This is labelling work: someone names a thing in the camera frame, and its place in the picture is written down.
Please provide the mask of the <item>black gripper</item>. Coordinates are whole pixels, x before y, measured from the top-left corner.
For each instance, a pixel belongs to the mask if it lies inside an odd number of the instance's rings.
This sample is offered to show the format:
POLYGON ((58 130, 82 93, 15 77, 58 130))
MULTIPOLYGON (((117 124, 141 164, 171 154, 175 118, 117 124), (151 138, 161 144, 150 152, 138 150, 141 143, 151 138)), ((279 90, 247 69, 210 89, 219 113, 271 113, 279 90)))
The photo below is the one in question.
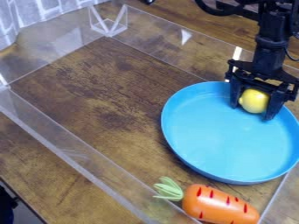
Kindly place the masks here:
POLYGON ((254 63, 231 59, 229 61, 227 79, 230 80, 230 106, 235 109, 245 87, 257 88, 269 93, 265 120, 275 118, 285 103, 299 91, 299 79, 282 68, 266 72, 255 70, 254 63))

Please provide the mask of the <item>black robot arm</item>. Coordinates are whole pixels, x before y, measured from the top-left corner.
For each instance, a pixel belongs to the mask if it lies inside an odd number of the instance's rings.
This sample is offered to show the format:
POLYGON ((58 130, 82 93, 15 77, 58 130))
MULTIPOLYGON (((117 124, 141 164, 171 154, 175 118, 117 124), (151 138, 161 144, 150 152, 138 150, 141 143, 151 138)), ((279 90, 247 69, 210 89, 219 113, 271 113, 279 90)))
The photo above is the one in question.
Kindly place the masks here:
POLYGON ((211 8, 203 0, 195 3, 214 16, 241 15, 258 21, 257 49, 251 62, 230 59, 226 79, 231 85, 230 105, 239 105, 242 94, 254 88, 270 94, 266 120, 273 120, 287 101, 295 101, 299 78, 283 69, 289 42, 299 34, 299 0, 235 0, 237 6, 225 3, 211 8))

